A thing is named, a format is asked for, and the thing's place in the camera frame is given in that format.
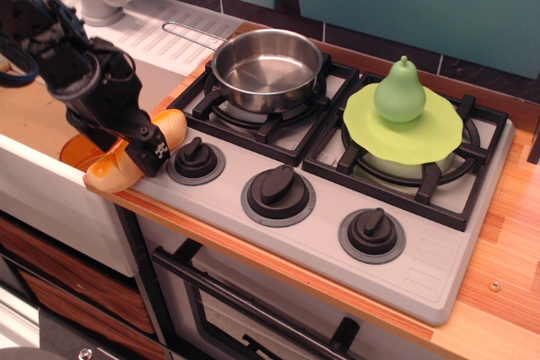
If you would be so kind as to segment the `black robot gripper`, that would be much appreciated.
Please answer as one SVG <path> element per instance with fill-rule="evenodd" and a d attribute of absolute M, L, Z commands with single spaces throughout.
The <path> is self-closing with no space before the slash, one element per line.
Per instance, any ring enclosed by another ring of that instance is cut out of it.
<path fill-rule="evenodd" d="M 120 139 L 126 153 L 148 177 L 170 158 L 163 132 L 143 126 L 138 104 L 142 84 L 133 59 L 107 40 L 88 37 L 74 8 L 61 0 L 29 0 L 37 16 L 24 41 L 53 98 L 67 107 L 70 123 L 107 153 Z"/>

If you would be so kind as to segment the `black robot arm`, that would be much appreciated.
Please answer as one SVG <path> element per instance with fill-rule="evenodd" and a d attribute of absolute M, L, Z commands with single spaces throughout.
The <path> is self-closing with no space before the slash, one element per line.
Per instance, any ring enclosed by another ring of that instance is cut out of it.
<path fill-rule="evenodd" d="M 109 41 L 89 38 L 61 0 L 1 0 L 1 54 L 22 70 L 2 73 L 4 88 L 41 76 L 65 104 L 70 125 L 102 151 L 126 141 L 128 157 L 148 177 L 170 157 L 165 135 L 139 107 L 134 60 Z"/>

